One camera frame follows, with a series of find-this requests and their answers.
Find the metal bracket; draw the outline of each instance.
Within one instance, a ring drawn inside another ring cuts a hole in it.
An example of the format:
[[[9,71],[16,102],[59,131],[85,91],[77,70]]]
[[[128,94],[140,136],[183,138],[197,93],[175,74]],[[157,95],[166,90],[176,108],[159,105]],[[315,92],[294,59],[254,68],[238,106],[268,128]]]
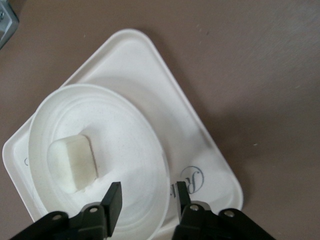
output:
[[[6,44],[18,28],[19,20],[9,3],[0,0],[0,49]]]

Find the screw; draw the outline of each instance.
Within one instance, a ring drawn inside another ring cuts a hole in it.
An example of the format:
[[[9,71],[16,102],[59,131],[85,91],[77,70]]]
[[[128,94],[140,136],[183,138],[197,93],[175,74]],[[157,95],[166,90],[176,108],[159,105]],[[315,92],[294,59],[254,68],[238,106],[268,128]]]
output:
[[[90,213],[95,213],[96,211],[98,211],[98,208],[97,207],[93,207],[89,210]]]
[[[224,212],[224,215],[228,216],[229,218],[233,218],[235,216],[235,213],[231,210],[227,210]]]
[[[60,218],[62,218],[62,216],[60,214],[57,214],[52,217],[52,220],[56,221],[56,220],[59,220]]]
[[[191,206],[190,206],[190,209],[191,209],[192,211],[198,211],[198,210],[199,210],[199,207],[198,207],[197,205],[191,205]]]

